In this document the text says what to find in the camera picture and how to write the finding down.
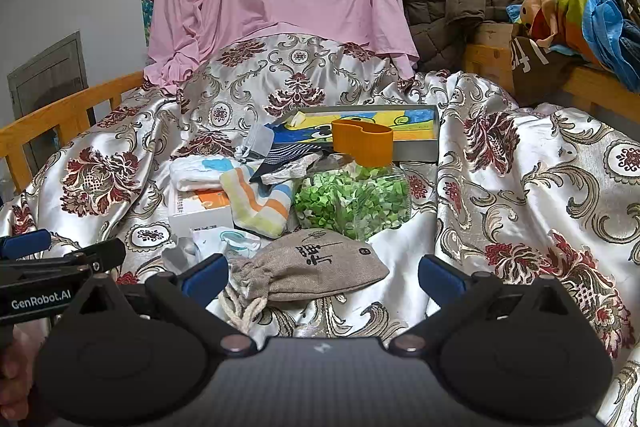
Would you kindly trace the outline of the person's left hand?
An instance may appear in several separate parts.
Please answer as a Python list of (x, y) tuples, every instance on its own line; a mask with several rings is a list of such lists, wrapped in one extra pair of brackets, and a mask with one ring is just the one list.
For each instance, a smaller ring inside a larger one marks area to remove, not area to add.
[(28, 395), (32, 389), (32, 357), (14, 339), (1, 355), (1, 416), (6, 421), (22, 421), (28, 415)]

